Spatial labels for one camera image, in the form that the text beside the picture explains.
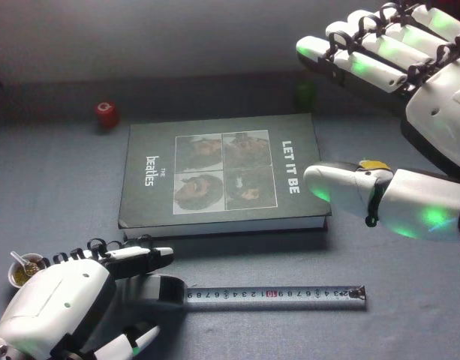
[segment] wall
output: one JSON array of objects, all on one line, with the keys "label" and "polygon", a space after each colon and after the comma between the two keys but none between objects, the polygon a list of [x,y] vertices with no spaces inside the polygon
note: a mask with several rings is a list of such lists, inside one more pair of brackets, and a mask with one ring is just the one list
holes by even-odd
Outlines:
[{"label": "wall", "polygon": [[294,46],[384,0],[0,0],[3,84],[300,69]]}]

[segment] black book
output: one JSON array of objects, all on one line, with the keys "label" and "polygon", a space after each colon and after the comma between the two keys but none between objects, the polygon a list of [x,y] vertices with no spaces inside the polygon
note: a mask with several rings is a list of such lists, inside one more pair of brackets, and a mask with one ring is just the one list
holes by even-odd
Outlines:
[{"label": "black book", "polygon": [[305,186],[310,114],[132,125],[119,228],[128,238],[322,228]]}]

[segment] photo grid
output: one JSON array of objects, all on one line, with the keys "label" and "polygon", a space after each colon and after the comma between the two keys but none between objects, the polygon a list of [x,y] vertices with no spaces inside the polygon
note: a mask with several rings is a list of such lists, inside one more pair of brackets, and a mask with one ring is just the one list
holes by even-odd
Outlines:
[{"label": "photo grid", "polygon": [[174,215],[278,206],[267,130],[175,141]]}]

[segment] spoon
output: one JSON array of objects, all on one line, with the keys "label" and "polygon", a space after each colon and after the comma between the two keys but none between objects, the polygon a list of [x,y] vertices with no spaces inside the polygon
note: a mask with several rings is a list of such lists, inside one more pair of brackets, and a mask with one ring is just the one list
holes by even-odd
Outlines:
[{"label": "spoon", "polygon": [[38,265],[36,265],[35,263],[33,262],[29,262],[28,260],[26,259],[23,259],[20,255],[18,255],[16,252],[14,251],[11,251],[10,252],[10,255],[17,261],[21,264],[21,266],[23,267],[23,270],[25,271],[25,274],[27,274],[28,276],[33,276],[34,274],[36,274],[37,272],[40,271],[40,269],[38,268]]}]

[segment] white bowl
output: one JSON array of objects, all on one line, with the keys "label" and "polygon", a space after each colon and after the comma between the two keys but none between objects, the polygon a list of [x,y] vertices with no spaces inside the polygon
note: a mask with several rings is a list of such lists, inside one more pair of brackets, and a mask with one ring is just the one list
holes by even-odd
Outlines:
[{"label": "white bowl", "polygon": [[[29,261],[38,261],[43,259],[43,257],[39,253],[25,253],[24,255],[21,256],[25,260]],[[14,273],[17,271],[18,267],[20,267],[20,263],[14,260],[13,264],[11,264],[10,269],[8,270],[8,280],[10,281],[10,284],[16,287],[17,289],[21,289],[21,286],[18,285],[14,281]]]}]

